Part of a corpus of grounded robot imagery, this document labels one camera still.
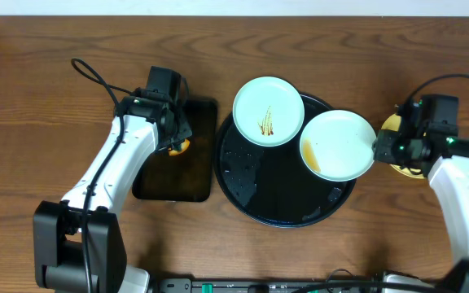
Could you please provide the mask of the green and yellow sponge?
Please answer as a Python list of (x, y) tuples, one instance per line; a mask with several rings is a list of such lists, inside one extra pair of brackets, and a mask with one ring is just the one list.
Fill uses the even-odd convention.
[(188, 149), (190, 144), (191, 144), (191, 142), (188, 139), (185, 139), (179, 145), (174, 146), (173, 148), (170, 148), (169, 149), (169, 155), (170, 156), (180, 155), (181, 153), (185, 152)]

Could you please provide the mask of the yellow plate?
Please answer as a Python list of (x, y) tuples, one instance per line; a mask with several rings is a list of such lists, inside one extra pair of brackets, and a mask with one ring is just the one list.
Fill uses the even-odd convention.
[[(397, 114), (392, 114), (381, 126), (382, 130), (397, 131), (401, 125), (401, 117)], [(391, 167), (399, 172), (400, 174), (411, 177), (414, 179), (424, 179), (422, 171), (420, 169), (401, 168), (398, 165), (391, 164)]]

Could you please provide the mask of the light blue plate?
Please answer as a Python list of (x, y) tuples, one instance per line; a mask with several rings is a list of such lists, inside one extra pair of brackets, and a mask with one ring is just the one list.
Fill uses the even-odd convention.
[(235, 95), (232, 116), (237, 130), (249, 142), (277, 147), (292, 140), (305, 118), (299, 91), (277, 77), (258, 77)]
[(376, 134), (362, 116), (331, 110), (312, 118), (300, 136), (300, 156), (309, 171), (328, 181), (351, 181), (374, 163)]

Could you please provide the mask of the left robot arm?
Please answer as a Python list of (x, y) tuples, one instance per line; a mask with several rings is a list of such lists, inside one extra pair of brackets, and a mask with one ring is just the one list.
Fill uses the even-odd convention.
[(56, 292), (146, 292), (150, 275), (128, 265), (118, 218), (146, 159), (191, 134), (179, 103), (124, 98), (82, 178), (33, 214), (37, 285)]

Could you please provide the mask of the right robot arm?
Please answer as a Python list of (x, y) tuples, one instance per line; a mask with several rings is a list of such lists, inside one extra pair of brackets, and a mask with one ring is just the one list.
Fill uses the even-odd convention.
[(437, 287), (469, 292), (469, 140), (455, 131), (382, 129), (374, 159), (428, 180), (441, 206), (454, 259), (454, 267)]

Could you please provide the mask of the black rectangular tray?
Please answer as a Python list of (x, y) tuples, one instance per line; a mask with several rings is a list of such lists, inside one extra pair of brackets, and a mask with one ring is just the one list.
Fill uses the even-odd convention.
[(133, 196), (144, 200), (203, 202), (211, 191), (217, 103), (204, 98), (184, 106), (193, 132), (188, 148), (178, 154), (150, 155), (132, 186)]

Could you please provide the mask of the black round tray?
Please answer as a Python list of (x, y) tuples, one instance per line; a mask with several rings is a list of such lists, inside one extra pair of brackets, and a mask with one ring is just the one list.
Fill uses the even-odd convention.
[(222, 122), (213, 169), (223, 193), (242, 213), (265, 225), (292, 228), (313, 225), (340, 208), (356, 184), (327, 181), (305, 166), (300, 135), (276, 147), (249, 142), (234, 118)]

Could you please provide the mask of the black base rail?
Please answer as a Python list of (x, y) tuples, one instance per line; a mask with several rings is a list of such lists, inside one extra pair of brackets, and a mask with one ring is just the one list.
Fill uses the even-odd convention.
[(301, 288), (313, 287), (316, 292), (322, 284), (331, 284), (326, 292), (390, 292), (390, 288), (355, 287), (356, 282), (389, 282), (410, 286), (424, 286), (433, 290), (459, 292), (464, 278), (450, 274), (442, 279), (424, 279), (396, 271), (383, 271), (372, 276), (361, 276), (347, 269), (335, 269), (324, 279), (285, 279), (285, 278), (196, 278), (192, 275), (175, 275), (173, 278), (162, 278), (149, 285), (151, 293), (287, 293)]

